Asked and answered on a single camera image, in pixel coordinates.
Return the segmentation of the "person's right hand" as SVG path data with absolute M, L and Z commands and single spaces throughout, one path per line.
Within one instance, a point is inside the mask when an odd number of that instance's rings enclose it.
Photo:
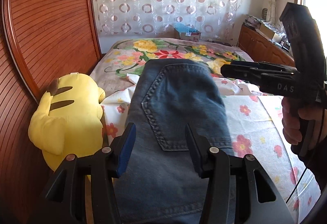
M 323 128 L 320 136 L 320 142 L 326 137 L 326 109 L 318 105 L 306 106 L 298 109 L 298 113 L 291 112 L 291 100 L 290 98 L 284 97 L 282 99 L 282 113 L 283 113 L 283 134 L 286 141 L 292 145 L 298 145 L 302 140 L 302 135 L 300 132 L 300 119 L 315 121 L 315 127 L 313 136 L 309 143 L 308 149 L 312 150 L 315 148 L 320 126 L 323 123 Z

